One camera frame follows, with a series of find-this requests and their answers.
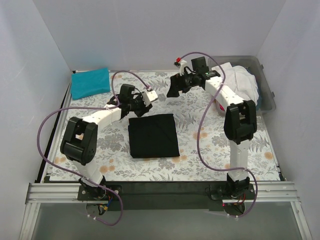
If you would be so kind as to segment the black t shirt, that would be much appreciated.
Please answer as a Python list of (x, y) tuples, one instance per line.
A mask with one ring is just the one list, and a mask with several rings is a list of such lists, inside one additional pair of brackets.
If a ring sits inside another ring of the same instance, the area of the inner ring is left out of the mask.
[(175, 158), (180, 155), (172, 113), (129, 119), (130, 155), (134, 159)]

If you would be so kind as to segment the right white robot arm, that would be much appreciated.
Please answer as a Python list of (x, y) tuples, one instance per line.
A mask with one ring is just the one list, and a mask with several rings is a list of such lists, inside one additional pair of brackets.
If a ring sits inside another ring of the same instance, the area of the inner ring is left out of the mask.
[(256, 104), (243, 99), (225, 84), (227, 75), (223, 68), (220, 71), (210, 70), (204, 57), (192, 59), (191, 64), (189, 68), (182, 58), (175, 60), (174, 65), (179, 68), (179, 73), (170, 77), (166, 96), (177, 98), (193, 87), (201, 87), (222, 105), (225, 110), (223, 130), (230, 146), (224, 194), (237, 199), (250, 188), (250, 178), (253, 177), (248, 170), (248, 151), (257, 131)]

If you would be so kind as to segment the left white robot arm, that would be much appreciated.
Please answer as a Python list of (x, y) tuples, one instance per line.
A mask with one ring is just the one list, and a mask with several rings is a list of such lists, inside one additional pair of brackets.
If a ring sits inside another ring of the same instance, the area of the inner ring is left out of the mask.
[(155, 90), (135, 93), (136, 87), (123, 84), (120, 92), (113, 96), (103, 110), (98, 110), (83, 118), (68, 120), (60, 145), (60, 152), (70, 160), (81, 175), (79, 182), (95, 200), (105, 198), (106, 180), (100, 172), (94, 157), (97, 151), (98, 132), (134, 112), (137, 117), (148, 113), (152, 102), (158, 99)]

